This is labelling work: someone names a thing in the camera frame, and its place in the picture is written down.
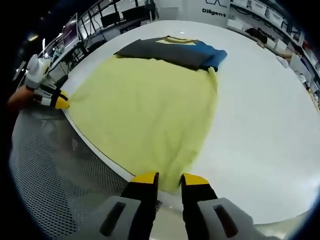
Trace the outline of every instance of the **folded clothing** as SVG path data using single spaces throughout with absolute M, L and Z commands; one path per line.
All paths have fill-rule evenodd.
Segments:
M 217 50 L 199 40 L 172 36 L 137 40 L 116 53 L 118 56 L 157 59 L 193 70 L 213 67 L 217 72 L 226 58 L 224 50 Z
M 116 53 L 122 57 L 157 59 L 197 70 L 212 54 L 210 52 L 187 51 L 179 45 L 162 44 L 154 41 L 137 40 Z

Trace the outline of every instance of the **ceiling light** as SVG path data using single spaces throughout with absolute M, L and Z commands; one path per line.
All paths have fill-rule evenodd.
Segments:
M 42 39 L 42 50 L 46 49 L 46 39 Z
M 30 35 L 30 36 L 28 37 L 28 40 L 31 42 L 31 41 L 33 41 L 33 40 L 36 40 L 38 37 L 39 37 L 38 34 L 32 34 L 32 35 Z

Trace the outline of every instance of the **sign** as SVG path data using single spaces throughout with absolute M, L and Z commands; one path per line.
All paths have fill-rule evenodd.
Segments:
M 226 28 L 230 0 L 182 0 L 183 19 Z

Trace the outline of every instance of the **cable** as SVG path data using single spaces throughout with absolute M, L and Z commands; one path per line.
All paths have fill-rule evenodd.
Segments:
M 84 45 L 85 48 L 86 48 L 87 45 L 88 45 L 88 41 L 89 41 L 89 39 L 90 39 L 90 37 L 91 37 L 91 31 L 92 31 L 90 19 L 89 19 L 89 23 L 90 23 L 90 24 L 89 24 L 89 25 L 90 25 L 90 33 L 89 33 L 89 35 L 87 36 L 87 39 L 86 39 L 86 42 L 85 42 L 85 45 Z
M 97 20 L 96 20 L 96 18 L 95 18 L 95 15 L 93 15 L 93 19 L 94 19 L 94 21 L 96 22 L 96 24 L 98 24 L 98 26 L 99 26 L 99 31 L 100 31 L 100 34 L 102 35 L 103 39 L 104 39 L 105 41 L 107 41 L 106 38 L 105 38 L 105 36 L 102 34 L 102 31 L 101 31 L 102 27 L 101 27 L 101 25 L 97 22 Z

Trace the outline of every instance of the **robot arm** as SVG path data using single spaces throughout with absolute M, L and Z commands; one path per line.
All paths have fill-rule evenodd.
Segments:
M 134 177 L 121 196 L 112 196 L 89 214 L 80 230 L 64 239 L 149 240 L 156 218 L 159 173 Z M 183 220 L 188 240 L 279 240 L 255 229 L 251 216 L 218 198 L 204 178 L 181 177 Z
M 69 107 L 67 93 L 51 84 L 47 78 L 50 64 L 50 59 L 38 58 L 34 54 L 27 65 L 25 85 L 33 89 L 34 100 L 41 105 L 55 107 L 56 109 L 67 109 Z

